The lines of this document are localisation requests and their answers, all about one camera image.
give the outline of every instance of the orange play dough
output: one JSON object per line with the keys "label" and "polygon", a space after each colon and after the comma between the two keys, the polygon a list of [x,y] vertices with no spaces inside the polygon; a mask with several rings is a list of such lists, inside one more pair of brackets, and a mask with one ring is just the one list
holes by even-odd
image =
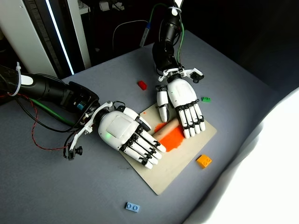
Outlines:
{"label": "orange play dough", "polygon": [[[155,128],[155,132],[159,131],[167,123],[158,124]],[[164,138],[160,140],[160,143],[166,147],[166,151],[169,152],[174,148],[179,147],[184,140],[183,128],[177,126],[171,132],[168,133]]]}

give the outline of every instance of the cutting board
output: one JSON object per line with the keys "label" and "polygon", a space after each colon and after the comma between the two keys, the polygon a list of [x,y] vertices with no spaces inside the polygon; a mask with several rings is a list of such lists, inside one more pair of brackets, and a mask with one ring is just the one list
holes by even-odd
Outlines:
{"label": "cutting board", "polygon": [[[161,124],[160,115],[157,105],[152,105],[141,113],[141,116],[151,125],[150,134],[154,133],[154,129]],[[176,116],[175,110],[170,108],[170,118]],[[162,159],[159,160],[153,169],[147,169],[139,162],[122,153],[122,156],[130,163],[141,178],[149,185],[150,188],[160,195],[171,184],[171,182],[182,172],[189,164],[195,162],[195,156],[205,146],[206,143],[216,134],[217,130],[205,121],[206,130],[197,134],[195,137],[184,139],[181,145],[170,152],[162,153]]]}

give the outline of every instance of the white fabric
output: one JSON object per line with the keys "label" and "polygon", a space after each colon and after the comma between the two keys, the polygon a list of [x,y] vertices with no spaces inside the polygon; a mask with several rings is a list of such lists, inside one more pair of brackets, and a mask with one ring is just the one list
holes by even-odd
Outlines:
{"label": "white fabric", "polygon": [[299,89],[263,119],[184,224],[299,223]]}

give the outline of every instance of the green cable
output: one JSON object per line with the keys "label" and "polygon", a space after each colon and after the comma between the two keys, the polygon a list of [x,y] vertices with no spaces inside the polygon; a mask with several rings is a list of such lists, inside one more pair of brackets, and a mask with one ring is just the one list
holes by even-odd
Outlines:
{"label": "green cable", "polygon": [[185,33],[185,31],[184,31],[184,25],[182,24],[182,39],[181,39],[181,43],[179,44],[178,53],[177,53],[177,61],[179,63],[181,63],[181,58],[180,58],[179,53],[181,51],[181,47],[182,47],[182,43],[183,43],[183,39],[184,39],[184,33]]}
{"label": "green cable", "polygon": [[154,10],[155,10],[155,8],[157,6],[165,6],[165,7],[167,7],[167,5],[164,4],[164,3],[157,3],[157,4],[155,4],[154,7],[153,7],[153,9],[151,10],[151,13],[150,13],[149,23],[151,22],[151,19],[153,18],[153,13],[154,13]]}
{"label": "green cable", "polygon": [[51,113],[52,115],[54,115],[56,118],[58,118],[59,120],[65,122],[66,124],[73,126],[74,123],[68,121],[67,119],[64,119],[63,117],[61,117],[59,114],[57,114],[56,112],[52,111],[50,108],[48,108],[47,106],[45,106],[44,104],[38,102],[35,99],[31,99],[29,98],[33,103],[35,103],[36,105],[40,106],[41,108],[45,109],[46,111],[48,111],[49,113]]}

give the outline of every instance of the white hand cover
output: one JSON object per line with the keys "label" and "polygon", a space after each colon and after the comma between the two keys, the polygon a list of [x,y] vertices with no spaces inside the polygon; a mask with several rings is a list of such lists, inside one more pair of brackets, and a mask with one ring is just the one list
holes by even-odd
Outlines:
{"label": "white hand cover", "polygon": [[184,128],[185,138],[188,139],[206,129],[196,93],[186,80],[177,78],[167,86],[157,86],[156,89],[157,104],[163,122],[169,119],[168,95]]}
{"label": "white hand cover", "polygon": [[146,168],[152,169],[166,148],[148,134],[150,126],[127,107],[107,113],[100,121],[99,135],[112,148],[121,150]]}

